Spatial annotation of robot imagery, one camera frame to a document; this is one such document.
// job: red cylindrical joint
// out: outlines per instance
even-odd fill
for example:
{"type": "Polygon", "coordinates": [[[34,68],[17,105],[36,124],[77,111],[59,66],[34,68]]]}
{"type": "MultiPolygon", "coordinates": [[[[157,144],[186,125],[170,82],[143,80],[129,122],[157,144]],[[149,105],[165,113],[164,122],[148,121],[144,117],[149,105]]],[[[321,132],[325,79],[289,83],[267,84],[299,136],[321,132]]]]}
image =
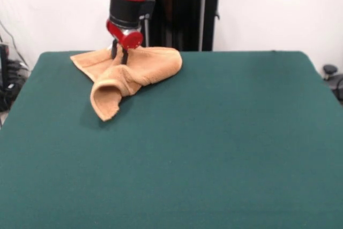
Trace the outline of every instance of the red cylindrical joint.
{"type": "Polygon", "coordinates": [[[143,41],[143,35],[139,31],[122,30],[110,20],[107,21],[107,30],[118,40],[124,49],[137,48],[143,41]]]}

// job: black stand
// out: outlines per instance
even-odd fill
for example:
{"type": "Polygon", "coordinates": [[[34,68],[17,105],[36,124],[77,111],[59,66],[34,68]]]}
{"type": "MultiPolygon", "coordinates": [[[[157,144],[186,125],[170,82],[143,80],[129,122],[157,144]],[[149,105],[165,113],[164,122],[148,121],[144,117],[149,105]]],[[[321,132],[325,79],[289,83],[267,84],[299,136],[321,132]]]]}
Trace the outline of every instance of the black stand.
{"type": "Polygon", "coordinates": [[[143,46],[211,51],[218,0],[155,0],[152,19],[142,24],[143,46]]]}
{"type": "Polygon", "coordinates": [[[8,83],[8,56],[9,56],[9,47],[5,44],[0,43],[0,59],[1,59],[1,75],[2,75],[2,85],[1,88],[5,90],[9,83],[8,83]]]}

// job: green table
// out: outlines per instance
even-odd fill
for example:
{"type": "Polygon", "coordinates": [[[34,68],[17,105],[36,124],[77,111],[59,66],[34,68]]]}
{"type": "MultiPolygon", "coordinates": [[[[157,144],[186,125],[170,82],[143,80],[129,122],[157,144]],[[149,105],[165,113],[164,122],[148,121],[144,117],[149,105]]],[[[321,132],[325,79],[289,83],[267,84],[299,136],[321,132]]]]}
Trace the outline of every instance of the green table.
{"type": "Polygon", "coordinates": [[[103,123],[45,53],[0,131],[0,228],[342,228],[343,112],[298,52],[182,53],[103,123]]]}

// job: metal pole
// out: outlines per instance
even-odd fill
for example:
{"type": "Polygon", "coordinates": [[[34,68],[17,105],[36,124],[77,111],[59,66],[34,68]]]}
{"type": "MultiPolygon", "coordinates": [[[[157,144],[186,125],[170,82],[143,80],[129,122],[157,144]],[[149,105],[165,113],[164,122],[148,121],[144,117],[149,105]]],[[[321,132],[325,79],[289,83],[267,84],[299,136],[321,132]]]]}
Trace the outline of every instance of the metal pole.
{"type": "Polygon", "coordinates": [[[145,47],[149,47],[149,20],[144,19],[145,47]]]}
{"type": "Polygon", "coordinates": [[[203,51],[205,3],[206,3],[206,0],[200,0],[199,48],[198,48],[199,51],[203,51]]]}

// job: towel fold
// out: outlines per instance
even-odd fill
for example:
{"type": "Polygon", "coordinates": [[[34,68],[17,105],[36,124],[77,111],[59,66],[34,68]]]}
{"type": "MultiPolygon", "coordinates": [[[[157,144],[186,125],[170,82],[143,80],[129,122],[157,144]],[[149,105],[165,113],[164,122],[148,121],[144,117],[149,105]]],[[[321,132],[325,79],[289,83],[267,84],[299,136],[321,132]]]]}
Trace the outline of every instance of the towel fold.
{"type": "Polygon", "coordinates": [[[75,66],[94,82],[91,104],[103,121],[115,116],[123,97],[136,94],[142,86],[175,75],[182,65],[180,53],[173,48],[129,49],[126,65],[121,64],[121,46],[117,49],[114,59],[111,50],[107,49],[71,56],[75,66]]]}

